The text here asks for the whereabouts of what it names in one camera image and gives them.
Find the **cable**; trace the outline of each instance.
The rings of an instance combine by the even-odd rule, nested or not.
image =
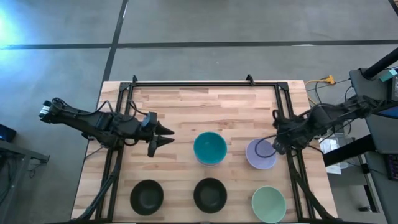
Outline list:
[[[316,151],[319,151],[320,153],[322,153],[322,155],[324,155],[324,153],[322,152],[322,150],[320,150],[319,148],[313,147],[313,146],[311,146],[311,145],[308,145],[308,147],[310,147],[310,148],[312,148],[312,149],[315,149]]]
[[[95,150],[94,152],[88,154],[88,155],[85,157],[85,160],[86,160],[87,158],[89,158],[90,156],[92,156],[94,153],[97,153],[99,150],[101,150],[101,149],[103,149],[103,148],[104,148],[104,147],[101,146],[99,149],[97,149],[97,150]]]
[[[325,82],[325,81],[324,81],[324,80],[310,80],[310,81],[305,82],[305,86],[306,86],[307,84],[313,83],[313,82],[318,83],[318,82]],[[307,97],[308,97],[308,99],[309,99],[313,104],[316,104],[316,102],[315,102],[313,99],[311,99],[311,96],[310,96],[310,95],[307,94]]]
[[[69,104],[67,104],[63,99],[60,99],[60,98],[54,98],[54,99],[52,100],[52,102],[53,102],[53,103],[54,103],[54,102],[58,102],[58,103],[61,103],[62,105],[69,106]],[[99,111],[104,107],[105,104],[108,104],[108,106],[109,106],[109,108],[110,108],[110,110],[111,110],[111,112],[112,112],[112,114],[113,114],[114,111],[113,111],[111,102],[109,102],[109,100],[104,101],[104,103],[103,103],[97,110],[95,110],[94,112],[83,113],[83,114],[81,114],[81,113],[79,113],[79,112],[78,112],[78,113],[75,113],[74,111],[68,111],[68,110],[65,110],[65,109],[63,109],[63,108],[59,108],[58,106],[55,106],[55,104],[53,104],[53,106],[56,107],[56,108],[57,108],[58,110],[60,110],[60,111],[69,112],[69,113],[71,113],[71,114],[75,114],[76,116],[88,116],[88,115],[93,115],[93,114],[99,112]]]
[[[346,125],[343,125],[343,127],[341,127],[341,128],[339,128],[339,129],[337,129],[337,130],[336,130],[336,131],[334,131],[334,132],[333,132],[331,135],[329,135],[328,137],[326,137],[326,138],[322,139],[322,141],[320,141],[320,142],[319,142],[319,144],[321,144],[321,143],[322,143],[324,140],[326,140],[326,139],[330,138],[330,136],[334,135],[334,134],[335,134],[335,132],[337,132],[337,131],[341,130],[342,128],[344,128],[345,126],[347,126],[347,125],[351,124],[351,122],[353,122],[353,121],[348,121],[348,124],[346,124]]]
[[[348,130],[348,133],[347,134],[351,134],[351,130],[352,130],[352,125],[351,125],[351,122],[349,123],[349,130]]]
[[[271,156],[275,155],[276,150],[275,150],[271,155],[262,156],[262,155],[260,155],[260,154],[257,152],[257,146],[260,144],[260,142],[262,142],[262,141],[264,141],[264,140],[266,140],[266,139],[272,138],[272,137],[276,137],[277,135],[278,135],[278,134],[273,134],[273,135],[270,135],[270,136],[267,136],[267,137],[264,137],[264,138],[260,139],[260,140],[256,143],[256,145],[254,146],[254,152],[256,153],[256,155],[259,156],[259,157],[261,157],[261,158],[263,158],[263,159],[270,158]]]
[[[313,109],[316,108],[316,107],[319,107],[319,106],[329,106],[329,107],[332,107],[332,108],[338,108],[338,106],[336,106],[336,105],[331,105],[331,104],[328,104],[328,103],[317,104],[317,105],[315,105],[312,109],[307,110],[307,111],[304,111],[303,113],[299,114],[297,117],[298,117],[298,118],[301,118],[301,117],[303,117],[303,116],[305,116],[305,115],[307,115],[307,117],[309,117],[309,116],[310,116],[310,113],[313,111]],[[279,119],[278,119],[278,117],[276,116],[276,113],[277,113],[277,110],[272,111],[272,117],[274,118],[274,120],[275,120],[276,122],[278,122]],[[304,126],[307,122],[308,122],[308,120],[306,119],[306,120],[305,120],[302,124],[300,124],[299,126],[293,128],[293,129],[290,129],[290,130],[288,130],[288,131],[284,131],[283,133],[276,134],[275,136],[278,136],[278,135],[280,135],[280,134],[285,134],[285,133],[294,131],[294,130],[296,130],[296,129],[298,129],[298,128],[301,128],[301,127]]]
[[[127,146],[135,146],[138,143],[138,141],[134,140],[134,143],[127,143],[126,140],[124,140],[124,144]]]
[[[346,102],[347,101],[347,93],[348,93],[348,90],[350,89],[350,88],[352,88],[353,86],[350,86],[350,87],[348,87],[348,89],[346,90],[346,93],[344,94],[344,102]]]
[[[315,94],[316,94],[317,97],[318,97],[319,103],[322,103],[321,98],[319,97],[319,94],[318,94],[318,90],[317,90],[318,84],[319,84],[319,82],[316,82],[316,84],[315,84]]]
[[[144,116],[148,115],[147,113],[141,112],[139,109],[137,109],[137,105],[136,105],[136,103],[133,100],[129,100],[129,104],[136,112],[138,112],[138,113],[140,113],[140,114],[142,114]]]
[[[42,165],[45,165],[45,164],[47,164],[47,163],[44,162],[44,163],[36,164],[35,167],[33,167],[31,170],[28,170],[28,171],[29,171],[29,178],[32,179],[32,178],[36,175],[36,169],[37,169],[39,166],[42,166]]]
[[[336,83],[335,83],[335,84],[333,84],[333,85],[336,85],[336,84],[338,84],[338,83],[342,83],[342,82],[347,82],[348,80],[351,80],[351,79],[350,79],[350,78],[347,78],[346,80],[338,81],[338,82],[336,82]],[[324,87],[328,87],[328,86],[330,86],[330,85],[324,85],[324,86],[320,86],[320,87],[318,87],[318,89],[320,89],[320,88],[324,88]]]

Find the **wooden tabletop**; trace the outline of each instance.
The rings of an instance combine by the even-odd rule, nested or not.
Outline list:
[[[294,113],[309,109],[304,82],[288,83]],[[104,82],[100,103],[109,100],[115,108],[119,84]],[[273,186],[284,195],[287,213],[282,221],[297,221],[286,156],[277,155],[276,165],[269,170],[251,167],[245,156],[250,141],[276,132],[272,127],[271,112],[277,108],[272,87],[144,87],[134,88],[132,99],[140,110],[155,111],[159,121],[175,131],[171,136],[175,141],[158,148],[153,158],[147,157],[147,144],[144,142],[133,147],[125,146],[114,222],[259,222],[251,208],[251,197],[264,185]],[[141,120],[142,116],[137,114],[137,119]],[[193,153],[195,138],[205,131],[221,134],[228,144],[227,156],[215,167],[201,165]],[[91,142],[87,153],[99,147],[97,142]],[[81,215],[98,193],[105,157],[106,150],[102,150],[85,161],[72,218]],[[303,157],[312,192],[336,217],[322,155],[308,148],[303,151]],[[203,213],[193,201],[193,189],[206,177],[219,179],[227,188],[227,203],[218,213]],[[158,181],[165,196],[156,213],[140,216],[131,208],[129,198],[132,188],[146,179]],[[300,198],[306,211],[301,190]],[[104,215],[108,211],[108,200],[107,196]]]

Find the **white paper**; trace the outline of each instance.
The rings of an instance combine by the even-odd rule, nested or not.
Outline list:
[[[321,144],[321,150],[323,153],[328,153],[330,151],[333,151],[335,149],[338,149],[338,144],[337,144],[337,140],[334,139],[326,139],[324,140]],[[328,167],[326,167],[326,172],[328,172],[329,174],[340,174],[341,175],[341,168],[340,168],[340,164],[333,164],[330,165]]]

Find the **gray floor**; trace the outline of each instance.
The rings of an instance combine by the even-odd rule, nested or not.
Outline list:
[[[0,45],[111,43],[121,2],[2,0]],[[387,40],[398,36],[397,21],[387,0],[130,0],[119,42]],[[258,80],[344,80],[350,70],[370,66],[396,47],[118,49],[109,79],[241,80],[250,73]],[[41,123],[37,115],[44,100],[56,96],[93,110],[108,54],[109,49],[0,50],[0,123],[17,130],[16,144],[51,155],[33,179],[25,178],[15,211],[25,215],[13,223],[70,218],[87,141],[66,126]],[[349,85],[322,88],[320,98],[341,102]],[[353,123],[354,136],[367,133],[363,121]],[[341,218],[384,222],[380,215],[357,212],[366,203],[364,192],[339,183],[331,180]]]

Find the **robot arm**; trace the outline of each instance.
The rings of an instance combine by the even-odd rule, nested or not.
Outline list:
[[[116,147],[119,143],[129,146],[142,140],[149,143],[148,156],[153,157],[158,147],[174,141],[161,135],[174,134],[163,127],[157,120],[157,114],[149,112],[139,122],[135,116],[115,112],[92,113],[69,106],[60,98],[51,102],[45,101],[40,111],[40,120],[51,124],[66,124],[82,132],[86,138],[93,136],[104,147]],[[126,143],[126,139],[133,139],[134,144]]]
[[[282,155],[290,148],[302,150],[308,146],[314,136],[323,135],[328,129],[343,124],[345,121],[365,118],[382,103],[383,101],[367,96],[353,96],[338,105],[317,104],[312,109],[290,119],[283,115],[278,116],[278,111],[274,110],[273,125],[277,129],[277,137],[272,146]]]

